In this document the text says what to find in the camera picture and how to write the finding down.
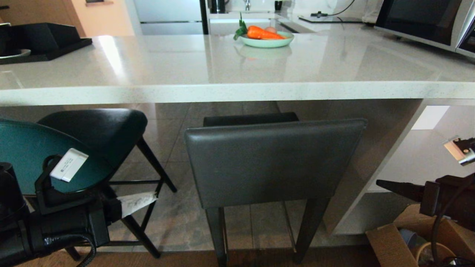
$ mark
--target shelf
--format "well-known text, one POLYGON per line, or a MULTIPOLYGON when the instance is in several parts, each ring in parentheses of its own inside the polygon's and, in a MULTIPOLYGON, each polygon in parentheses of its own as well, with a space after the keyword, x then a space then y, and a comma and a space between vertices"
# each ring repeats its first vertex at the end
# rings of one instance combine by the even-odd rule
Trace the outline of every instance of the shelf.
POLYGON ((87 7, 96 7, 96 6, 108 6, 112 5, 114 2, 112 1, 104 1, 104 2, 95 2, 95 3, 86 3, 87 7))

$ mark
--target carrot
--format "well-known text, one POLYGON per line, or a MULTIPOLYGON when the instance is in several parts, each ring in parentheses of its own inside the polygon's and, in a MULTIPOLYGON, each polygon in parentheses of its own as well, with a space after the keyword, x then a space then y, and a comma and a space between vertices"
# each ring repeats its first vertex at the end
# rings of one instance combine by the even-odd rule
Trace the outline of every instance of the carrot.
POLYGON ((251 39, 285 39, 281 35, 263 30, 258 26, 249 26, 247 28, 247 37, 251 39))

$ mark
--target wooden floor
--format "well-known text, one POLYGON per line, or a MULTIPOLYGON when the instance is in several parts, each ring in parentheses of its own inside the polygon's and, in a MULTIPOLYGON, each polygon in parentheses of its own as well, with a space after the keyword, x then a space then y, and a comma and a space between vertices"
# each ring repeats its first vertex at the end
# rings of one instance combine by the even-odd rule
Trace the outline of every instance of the wooden floor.
MULTIPOLYGON (((229 253, 228 267, 379 267, 378 260, 370 246, 311 248, 301 265, 292 262, 289 249, 234 250, 229 253)), ((66 252, 32 260, 21 267, 74 267, 66 252)), ((190 251, 163 253, 154 259, 145 252, 101 252, 90 267, 217 267, 214 251, 190 251)))

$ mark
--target kitchen island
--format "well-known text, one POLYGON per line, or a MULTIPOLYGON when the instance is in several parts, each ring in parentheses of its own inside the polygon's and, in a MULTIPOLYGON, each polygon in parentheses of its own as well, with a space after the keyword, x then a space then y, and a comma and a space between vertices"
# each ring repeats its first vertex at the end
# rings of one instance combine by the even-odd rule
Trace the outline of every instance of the kitchen island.
POLYGON ((313 30, 273 49, 228 35, 96 37, 50 62, 0 66, 0 106, 321 100, 309 119, 369 120, 324 218, 346 233, 425 106, 475 105, 475 63, 362 24, 313 30))

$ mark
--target cardboard box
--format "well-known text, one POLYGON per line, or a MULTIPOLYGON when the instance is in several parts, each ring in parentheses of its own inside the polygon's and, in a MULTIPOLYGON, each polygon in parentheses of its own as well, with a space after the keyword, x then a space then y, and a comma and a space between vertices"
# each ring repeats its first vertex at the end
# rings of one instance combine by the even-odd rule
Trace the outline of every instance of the cardboard box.
MULTIPOLYGON (((381 267, 418 267, 398 229, 414 231, 430 241, 435 217, 419 214, 419 207, 410 205, 393 223, 366 232, 381 267)), ((475 233, 455 222, 442 219, 437 242, 447 246, 457 256, 475 261, 475 233)))

